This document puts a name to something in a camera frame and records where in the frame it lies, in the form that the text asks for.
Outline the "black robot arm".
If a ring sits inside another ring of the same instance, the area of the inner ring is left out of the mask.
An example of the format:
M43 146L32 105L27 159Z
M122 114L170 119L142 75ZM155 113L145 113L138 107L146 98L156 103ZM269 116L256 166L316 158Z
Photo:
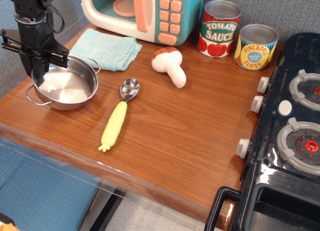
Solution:
M70 51L55 39L65 28L54 26L54 14L61 13L52 5L54 0L11 0L18 29L1 29L3 49L18 53L25 72L35 81L43 82L50 66L67 68Z

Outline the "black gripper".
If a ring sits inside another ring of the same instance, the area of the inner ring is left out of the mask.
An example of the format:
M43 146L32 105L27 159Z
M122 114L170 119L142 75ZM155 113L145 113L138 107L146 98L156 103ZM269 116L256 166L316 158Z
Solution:
M19 53L26 74L35 84L42 84L50 63L66 68L69 50L54 36L52 17L18 22L18 29L1 29L4 49Z

